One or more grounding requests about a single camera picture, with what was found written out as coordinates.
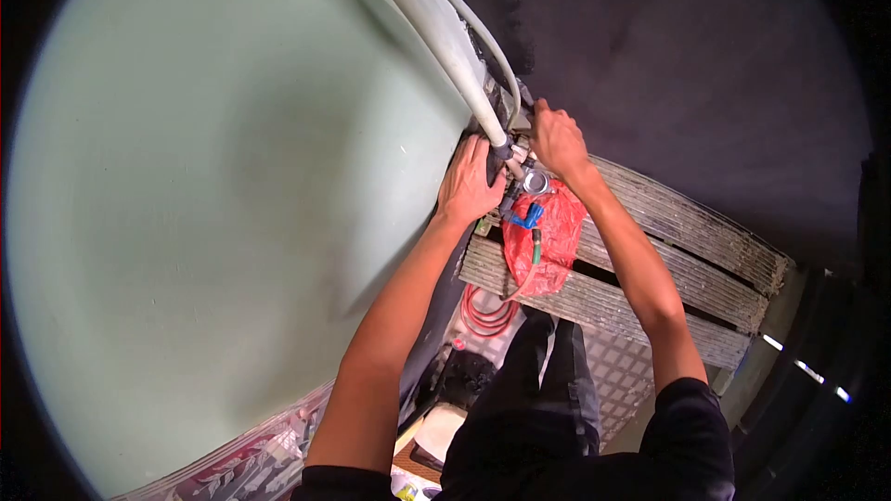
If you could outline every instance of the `blue hose connector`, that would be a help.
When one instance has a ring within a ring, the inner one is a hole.
[[[544,207],[540,206],[533,202],[529,204],[529,210],[526,211],[526,218],[520,218],[519,215],[514,213],[513,217],[510,218],[510,222],[522,228],[533,228],[538,224],[538,220],[542,217],[544,213]]]

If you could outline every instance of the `painted wall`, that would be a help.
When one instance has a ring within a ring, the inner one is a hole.
[[[384,0],[69,0],[7,248],[30,369],[102,495],[335,374],[468,118]]]
[[[466,1],[533,95],[569,111],[597,155],[799,263],[859,273],[870,125],[822,0]]]

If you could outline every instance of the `water pipe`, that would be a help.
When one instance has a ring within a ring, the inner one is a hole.
[[[519,94],[519,84],[517,84],[517,76],[513,74],[513,69],[510,68],[510,63],[507,61],[504,51],[502,51],[501,47],[498,45],[498,41],[496,41],[496,38],[488,28],[485,27],[483,21],[479,19],[473,10],[471,10],[471,7],[467,6],[467,3],[464,2],[464,0],[448,1],[455,11],[464,18],[468,25],[477,32],[479,38],[483,39],[485,46],[488,50],[492,51],[492,56],[496,58],[498,65],[501,67],[504,78],[507,80],[507,84],[510,87],[510,94],[513,96],[513,108],[510,111],[510,117],[507,122],[507,128],[513,128],[519,117],[519,108],[522,103],[522,97]]]
[[[477,81],[471,63],[467,60],[458,43],[444,32],[436,13],[440,11],[437,0],[393,0],[402,11],[409,23],[423,39],[424,43],[436,57],[445,70],[445,74],[452,81],[471,108],[479,125],[488,136],[492,149],[503,159],[513,173],[522,175],[522,168],[517,161],[513,161],[513,151],[510,149],[511,140],[498,122],[495,109],[489,104],[482,86]]]

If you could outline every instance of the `wooden board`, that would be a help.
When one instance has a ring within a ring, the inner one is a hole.
[[[501,224],[496,213],[489,213],[486,222],[493,227]],[[758,329],[767,310],[767,298],[661,240],[651,238],[650,241],[672,274],[684,303],[719,317],[744,333]],[[582,237],[575,256],[583,262],[613,271],[606,246],[590,217],[585,217],[582,223]]]
[[[504,261],[503,248],[479,236],[471,238],[460,277],[465,282],[499,295],[508,295],[516,289]],[[643,345],[650,344],[622,290],[588,276],[570,272],[559,293],[520,296],[519,301],[575,321],[581,326],[602,329]],[[690,314],[687,315],[687,325],[699,355],[705,363],[713,366],[735,369],[751,342],[751,337],[746,334],[722,328]]]
[[[591,155],[609,189],[647,233],[776,294],[788,258],[748,230],[662,184]]]
[[[414,450],[415,445],[417,445],[417,443],[415,443],[414,440],[409,441],[404,449],[395,454],[393,457],[393,464],[407,473],[412,473],[415,476],[420,476],[424,480],[430,480],[435,484],[439,484],[442,480],[442,473],[440,473],[440,471],[412,460],[412,451]]]

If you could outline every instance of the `dark wall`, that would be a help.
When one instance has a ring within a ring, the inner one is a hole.
[[[871,150],[820,0],[466,0],[588,149],[722,212],[799,262],[857,271]]]
[[[54,14],[64,0],[3,0],[2,51],[3,81],[3,184],[13,144],[14,118],[34,62],[48,32]],[[6,278],[6,256],[3,261],[3,450],[2,482],[4,499],[92,499],[93,491],[84,477],[74,469],[71,458],[59,449],[60,440],[51,427],[40,401],[32,396],[32,383],[23,358],[13,322]]]

